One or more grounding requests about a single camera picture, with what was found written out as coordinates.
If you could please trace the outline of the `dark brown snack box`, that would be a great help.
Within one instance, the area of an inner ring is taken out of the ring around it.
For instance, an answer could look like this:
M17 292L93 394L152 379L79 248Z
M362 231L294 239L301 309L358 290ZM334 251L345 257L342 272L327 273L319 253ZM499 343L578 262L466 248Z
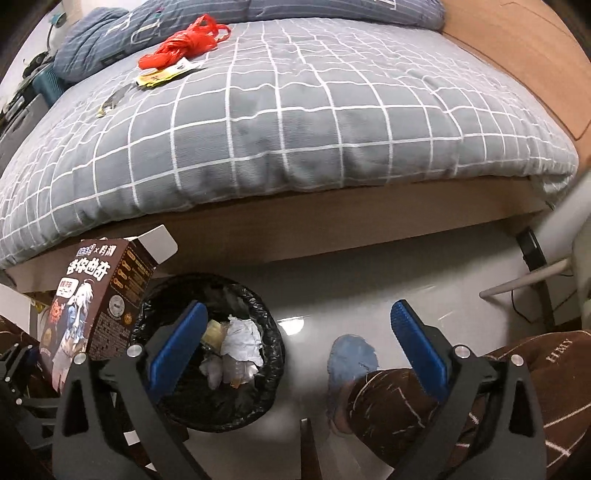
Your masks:
M135 237L80 242L40 330L42 369L56 392L76 355L109 360L124 353L154 270L177 250L163 225Z

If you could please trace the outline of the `black lined trash bin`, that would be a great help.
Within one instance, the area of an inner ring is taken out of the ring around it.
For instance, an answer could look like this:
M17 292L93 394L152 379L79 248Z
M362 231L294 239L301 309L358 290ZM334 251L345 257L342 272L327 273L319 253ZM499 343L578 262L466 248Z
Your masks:
M152 287L140 307L132 343L146 344L193 302L215 330L198 342L170 394L157 407L169 420L207 433L252 424L273 407L286 348L269 309L252 290L211 273L188 273Z

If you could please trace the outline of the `blue slipper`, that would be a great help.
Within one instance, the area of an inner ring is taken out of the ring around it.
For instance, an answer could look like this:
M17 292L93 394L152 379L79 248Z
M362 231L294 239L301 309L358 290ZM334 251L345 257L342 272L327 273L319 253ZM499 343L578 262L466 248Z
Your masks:
M337 435L349 435L349 395L356 382L379 369L378 356L373 346L358 335L342 335L332 343L327 370L329 426Z

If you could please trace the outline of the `small yellow wrapper strip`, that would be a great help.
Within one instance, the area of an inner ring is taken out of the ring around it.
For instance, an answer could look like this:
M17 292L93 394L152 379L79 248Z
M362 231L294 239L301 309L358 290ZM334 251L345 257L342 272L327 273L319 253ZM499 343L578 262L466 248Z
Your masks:
M104 117L108 112L112 111L113 109L116 108L116 106L118 105L118 103L122 100L122 98L130 91L132 91L134 88L136 87L136 84L134 83L130 83L127 85L124 85L122 87L120 87L119 89L117 89L115 92L113 92L99 107L97 113L96 113L96 117L97 118L102 118Z

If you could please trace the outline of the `grey checked bed mattress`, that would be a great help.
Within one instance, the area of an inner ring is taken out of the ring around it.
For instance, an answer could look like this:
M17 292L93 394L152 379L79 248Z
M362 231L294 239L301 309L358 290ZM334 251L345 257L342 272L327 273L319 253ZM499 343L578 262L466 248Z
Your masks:
M443 35L344 19L235 25L151 90L129 56L67 90L1 178L1 265L100 225L200 204L479 176L559 196L579 157L537 99Z

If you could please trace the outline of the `grey hard suitcase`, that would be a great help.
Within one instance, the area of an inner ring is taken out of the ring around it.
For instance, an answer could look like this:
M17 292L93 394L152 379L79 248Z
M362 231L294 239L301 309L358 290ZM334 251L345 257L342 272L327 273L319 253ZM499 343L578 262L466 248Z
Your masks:
M48 112L48 106L38 94L10 123L1 137L0 168L4 172L11 158L35 126Z

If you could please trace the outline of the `yellow white snack wrapper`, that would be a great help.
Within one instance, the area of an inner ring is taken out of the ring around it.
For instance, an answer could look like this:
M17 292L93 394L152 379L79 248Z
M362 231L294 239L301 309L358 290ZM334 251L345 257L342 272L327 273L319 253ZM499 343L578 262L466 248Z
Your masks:
M201 69L202 66L204 66L202 62L192 62L185 58L181 58L175 64L162 70L139 75L136 80L136 85L140 88L155 88L179 78L182 75L197 71Z

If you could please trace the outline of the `teal suitcase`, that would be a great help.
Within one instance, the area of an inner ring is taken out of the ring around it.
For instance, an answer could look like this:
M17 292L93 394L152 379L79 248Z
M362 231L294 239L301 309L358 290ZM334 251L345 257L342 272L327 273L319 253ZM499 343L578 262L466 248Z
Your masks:
M43 65L33 72L32 86L34 91L43 97L48 107L53 106L69 88L69 84L56 75L52 63Z

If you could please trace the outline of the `blue striped duvet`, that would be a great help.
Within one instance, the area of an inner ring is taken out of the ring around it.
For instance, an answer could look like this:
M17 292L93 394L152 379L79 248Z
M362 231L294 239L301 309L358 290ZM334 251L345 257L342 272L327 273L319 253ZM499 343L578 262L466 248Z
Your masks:
M80 82L183 30L208 14L218 23L287 18L342 18L438 31L441 1L146 1L133 10L97 7L74 24L55 54L56 75Z

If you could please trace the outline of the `red plastic bag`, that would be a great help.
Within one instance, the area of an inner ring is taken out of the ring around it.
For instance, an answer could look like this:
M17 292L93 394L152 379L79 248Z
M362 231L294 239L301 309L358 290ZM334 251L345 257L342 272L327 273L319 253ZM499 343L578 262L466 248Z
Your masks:
M228 25L217 23L211 15L198 17L186 29L177 31L150 54L138 60L141 70L162 70L174 65L180 59L191 59L205 54L228 40L231 29Z

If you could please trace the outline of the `wooden headboard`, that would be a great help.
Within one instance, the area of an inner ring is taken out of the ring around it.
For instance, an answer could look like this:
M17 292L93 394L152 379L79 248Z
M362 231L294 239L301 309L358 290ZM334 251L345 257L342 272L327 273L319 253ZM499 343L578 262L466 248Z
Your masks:
M590 60L542 1L446 1L443 33L521 82L590 168Z

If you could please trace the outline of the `desk lamp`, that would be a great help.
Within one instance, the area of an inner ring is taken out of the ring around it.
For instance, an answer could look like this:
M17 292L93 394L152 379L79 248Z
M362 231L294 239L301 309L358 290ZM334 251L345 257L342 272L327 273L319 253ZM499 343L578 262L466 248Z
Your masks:
M49 19L50 27L46 36L46 49L51 50L51 38L54 30L60 29L65 25L67 21L67 13L65 11L61 13L55 13Z

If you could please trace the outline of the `wooden bed frame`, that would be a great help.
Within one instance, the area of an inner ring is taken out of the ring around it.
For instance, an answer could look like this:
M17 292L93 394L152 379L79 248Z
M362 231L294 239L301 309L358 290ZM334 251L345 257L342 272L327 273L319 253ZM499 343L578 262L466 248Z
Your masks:
M112 222L84 238L164 225L179 251L160 276L310 257L508 219L547 205L526 179L481 177L252 197Z

